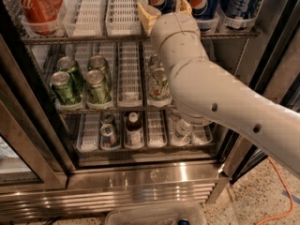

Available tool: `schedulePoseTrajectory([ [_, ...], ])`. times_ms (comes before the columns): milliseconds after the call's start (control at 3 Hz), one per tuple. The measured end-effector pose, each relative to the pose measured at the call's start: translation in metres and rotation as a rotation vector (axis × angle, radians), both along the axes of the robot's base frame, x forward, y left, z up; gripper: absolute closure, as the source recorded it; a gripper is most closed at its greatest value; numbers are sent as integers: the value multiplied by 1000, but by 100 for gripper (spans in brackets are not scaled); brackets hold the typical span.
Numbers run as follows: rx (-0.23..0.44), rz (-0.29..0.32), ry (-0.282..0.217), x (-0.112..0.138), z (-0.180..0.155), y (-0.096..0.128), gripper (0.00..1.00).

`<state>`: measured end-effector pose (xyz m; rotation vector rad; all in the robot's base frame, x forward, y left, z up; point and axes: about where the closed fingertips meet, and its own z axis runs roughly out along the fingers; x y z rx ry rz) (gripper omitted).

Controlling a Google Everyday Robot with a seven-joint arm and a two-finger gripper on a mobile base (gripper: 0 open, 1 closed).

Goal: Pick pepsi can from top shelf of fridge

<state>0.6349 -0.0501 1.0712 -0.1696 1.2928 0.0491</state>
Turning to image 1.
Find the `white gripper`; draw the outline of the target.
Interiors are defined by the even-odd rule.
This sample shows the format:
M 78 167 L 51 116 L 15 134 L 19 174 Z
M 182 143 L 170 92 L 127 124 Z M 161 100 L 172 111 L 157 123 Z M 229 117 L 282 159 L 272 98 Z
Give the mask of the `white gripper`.
M 174 53 L 192 57 L 200 54 L 201 33 L 198 24 L 190 15 L 192 9 L 187 0 L 176 0 L 177 13 L 162 16 L 157 8 L 148 5 L 144 0 L 138 0 L 137 8 L 144 32 L 147 36 L 151 35 L 151 43 L 160 57 Z

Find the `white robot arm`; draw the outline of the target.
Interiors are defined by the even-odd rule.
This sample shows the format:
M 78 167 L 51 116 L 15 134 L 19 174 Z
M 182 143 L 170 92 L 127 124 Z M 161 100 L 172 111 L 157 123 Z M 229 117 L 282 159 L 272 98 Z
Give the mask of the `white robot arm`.
M 237 132 L 299 177 L 300 114 L 262 97 L 210 61 L 186 0 L 180 0 L 178 12 L 167 14 L 144 0 L 137 8 L 181 116 L 189 122 L 204 117 Z

